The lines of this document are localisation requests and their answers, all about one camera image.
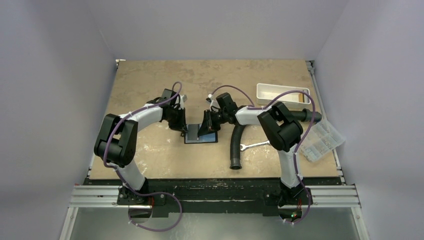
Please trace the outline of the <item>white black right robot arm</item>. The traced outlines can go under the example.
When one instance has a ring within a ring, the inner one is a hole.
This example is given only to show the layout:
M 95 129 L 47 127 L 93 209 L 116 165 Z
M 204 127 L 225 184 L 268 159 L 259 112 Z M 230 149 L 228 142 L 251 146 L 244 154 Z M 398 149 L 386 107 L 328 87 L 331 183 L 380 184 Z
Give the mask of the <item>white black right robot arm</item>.
M 230 169 L 241 169 L 241 137 L 248 125 L 261 126 L 269 144 L 277 150 L 281 177 L 280 196 L 288 204 L 300 198 L 302 177 L 299 176 L 298 162 L 294 159 L 295 149 L 301 141 L 303 127 L 292 112 L 282 103 L 261 109 L 237 106 L 227 92 L 216 98 L 209 96 L 210 102 L 217 103 L 203 113 L 203 121 L 197 132 L 198 137 L 217 133 L 221 125 L 234 125 L 230 140 Z

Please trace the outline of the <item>silver open-end wrench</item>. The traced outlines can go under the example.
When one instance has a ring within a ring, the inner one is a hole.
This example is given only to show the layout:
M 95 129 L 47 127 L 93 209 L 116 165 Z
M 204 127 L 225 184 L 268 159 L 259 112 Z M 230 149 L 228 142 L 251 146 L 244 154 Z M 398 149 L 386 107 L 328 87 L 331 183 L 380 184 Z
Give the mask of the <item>silver open-end wrench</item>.
M 263 141 L 263 142 L 248 144 L 248 145 L 241 143 L 240 144 L 240 151 L 241 152 L 244 152 L 247 149 L 261 147 L 261 146 L 267 146 L 267 145 L 270 145 L 270 142 L 268 140 L 267 141 Z

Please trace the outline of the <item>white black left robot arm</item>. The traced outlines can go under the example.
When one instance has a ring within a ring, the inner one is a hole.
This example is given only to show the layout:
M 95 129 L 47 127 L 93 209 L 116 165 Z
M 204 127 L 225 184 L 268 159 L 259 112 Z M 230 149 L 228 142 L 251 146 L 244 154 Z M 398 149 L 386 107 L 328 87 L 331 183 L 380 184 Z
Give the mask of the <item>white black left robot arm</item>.
M 180 92 L 164 89 L 160 97 L 141 108 L 121 115 L 107 114 L 101 124 L 93 152 L 106 168 L 113 169 L 129 197 L 138 205 L 146 203 L 151 193 L 148 180 L 135 162 L 138 133 L 146 127 L 166 121 L 171 130 L 187 133 L 185 101 Z

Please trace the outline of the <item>black aluminium base frame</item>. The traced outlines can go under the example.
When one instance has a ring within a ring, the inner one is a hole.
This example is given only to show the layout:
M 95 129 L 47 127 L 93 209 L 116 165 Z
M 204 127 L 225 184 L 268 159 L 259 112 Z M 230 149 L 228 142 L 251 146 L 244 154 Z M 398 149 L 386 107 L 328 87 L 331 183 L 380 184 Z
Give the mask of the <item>black aluminium base frame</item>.
M 154 217 L 170 213 L 261 214 L 298 217 L 314 208 L 356 208 L 360 200 L 353 185 L 329 179 L 307 179 L 308 192 L 283 197 L 277 178 L 151 179 L 153 196 L 137 196 L 117 181 L 90 181 L 74 187 L 74 208 L 146 210 Z

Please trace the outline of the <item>clear plastic organizer box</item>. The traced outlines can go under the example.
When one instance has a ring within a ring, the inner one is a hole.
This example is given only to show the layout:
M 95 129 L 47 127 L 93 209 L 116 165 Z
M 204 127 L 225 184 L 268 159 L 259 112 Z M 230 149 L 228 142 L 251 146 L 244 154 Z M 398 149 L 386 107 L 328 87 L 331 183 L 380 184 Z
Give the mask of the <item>clear plastic organizer box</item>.
M 311 127 L 299 151 L 313 163 L 321 160 L 345 141 L 346 138 L 328 120 L 323 119 Z

